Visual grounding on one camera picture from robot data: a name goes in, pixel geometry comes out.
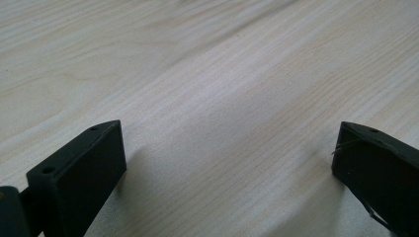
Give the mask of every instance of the black object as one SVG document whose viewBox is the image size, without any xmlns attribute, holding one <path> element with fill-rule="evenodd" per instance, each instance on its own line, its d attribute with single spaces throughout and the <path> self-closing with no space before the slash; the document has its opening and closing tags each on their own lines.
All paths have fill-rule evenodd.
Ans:
<svg viewBox="0 0 419 237">
<path fill-rule="evenodd" d="M 83 236 L 125 171 L 120 121 L 90 127 L 29 171 L 23 192 L 0 187 L 0 236 Z"/>
<path fill-rule="evenodd" d="M 419 151 L 371 127 L 343 121 L 333 175 L 371 217 L 399 237 L 419 236 Z"/>
</svg>

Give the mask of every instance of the black plastic part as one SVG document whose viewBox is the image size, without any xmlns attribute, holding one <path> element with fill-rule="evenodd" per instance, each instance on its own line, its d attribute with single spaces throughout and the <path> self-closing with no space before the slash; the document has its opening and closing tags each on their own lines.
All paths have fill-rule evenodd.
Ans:
<svg viewBox="0 0 419 237">
<path fill-rule="evenodd" d="M 399 237 L 419 236 L 419 151 L 377 129 L 341 124 L 333 175 L 372 218 Z"/>
<path fill-rule="evenodd" d="M 19 196 L 0 188 L 11 197 L 0 199 L 0 236 L 83 236 L 125 171 L 120 121 L 90 127 L 28 172 Z"/>
<path fill-rule="evenodd" d="M 16 188 L 0 187 L 0 211 L 0 236 L 33 236 Z"/>
</svg>

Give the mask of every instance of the wooden table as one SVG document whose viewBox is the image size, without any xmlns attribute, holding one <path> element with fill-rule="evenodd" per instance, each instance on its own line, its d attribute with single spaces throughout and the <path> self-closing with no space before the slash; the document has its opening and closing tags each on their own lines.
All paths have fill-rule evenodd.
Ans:
<svg viewBox="0 0 419 237">
<path fill-rule="evenodd" d="M 419 147 L 419 1 L 1 1 L 0 181 L 123 123 L 86 236 L 389 236 L 331 175 L 342 120 Z"/>
</svg>

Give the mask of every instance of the wood grain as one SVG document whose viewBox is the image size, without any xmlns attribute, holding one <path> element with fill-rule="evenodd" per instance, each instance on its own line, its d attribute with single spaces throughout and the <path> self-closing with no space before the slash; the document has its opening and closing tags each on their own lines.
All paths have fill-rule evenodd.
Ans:
<svg viewBox="0 0 419 237">
<path fill-rule="evenodd" d="M 419 1 L 1 1 L 0 182 L 123 123 L 86 236 L 389 236 L 331 175 L 340 121 L 419 147 Z"/>
</svg>

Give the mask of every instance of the table surface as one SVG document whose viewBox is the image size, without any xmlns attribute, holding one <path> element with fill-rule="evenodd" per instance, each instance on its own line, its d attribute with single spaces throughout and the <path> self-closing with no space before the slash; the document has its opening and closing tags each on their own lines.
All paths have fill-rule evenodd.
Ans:
<svg viewBox="0 0 419 237">
<path fill-rule="evenodd" d="M 120 119 L 86 236 L 389 236 L 331 174 L 340 122 L 419 147 L 419 1 L 1 1 L 0 182 Z"/>
</svg>

